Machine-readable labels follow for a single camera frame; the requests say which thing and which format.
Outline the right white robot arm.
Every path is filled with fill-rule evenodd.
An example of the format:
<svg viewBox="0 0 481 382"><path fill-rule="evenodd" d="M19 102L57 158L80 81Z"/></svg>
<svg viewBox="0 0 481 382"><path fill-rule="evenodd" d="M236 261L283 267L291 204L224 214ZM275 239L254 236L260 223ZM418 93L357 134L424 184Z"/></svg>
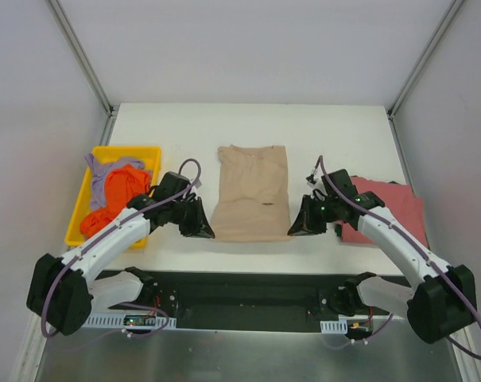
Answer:
<svg viewBox="0 0 481 382"><path fill-rule="evenodd" d="M412 236L373 192L360 193L346 170L321 178L324 190L304 195L289 236L314 236L340 222L367 237L404 275L402 286L364 272L328 297L329 308L351 317L378 307L406 318L414 333L432 344L477 322L475 279Z"/></svg>

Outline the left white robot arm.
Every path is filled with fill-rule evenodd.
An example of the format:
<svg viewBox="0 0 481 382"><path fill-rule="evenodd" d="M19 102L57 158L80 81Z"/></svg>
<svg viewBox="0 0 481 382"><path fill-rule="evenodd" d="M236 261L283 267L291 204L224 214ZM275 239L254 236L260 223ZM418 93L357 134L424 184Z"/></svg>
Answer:
<svg viewBox="0 0 481 382"><path fill-rule="evenodd" d="M45 254L35 264L26 305L47 328L68 336L94 311L130 304L138 310L155 307L155 280L136 267L108 277L100 273L132 244L166 224L183 237L215 236L200 197L197 180L169 171L148 193L133 197L126 207L92 238L59 257Z"/></svg>

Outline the beige t shirt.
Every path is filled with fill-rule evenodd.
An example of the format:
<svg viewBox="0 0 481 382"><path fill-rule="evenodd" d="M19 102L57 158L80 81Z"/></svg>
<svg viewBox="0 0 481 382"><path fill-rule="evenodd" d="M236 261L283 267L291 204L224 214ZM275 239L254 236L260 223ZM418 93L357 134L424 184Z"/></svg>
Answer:
<svg viewBox="0 0 481 382"><path fill-rule="evenodd" d="M286 148L221 146L219 199L211 219L225 243L289 241L289 171Z"/></svg>

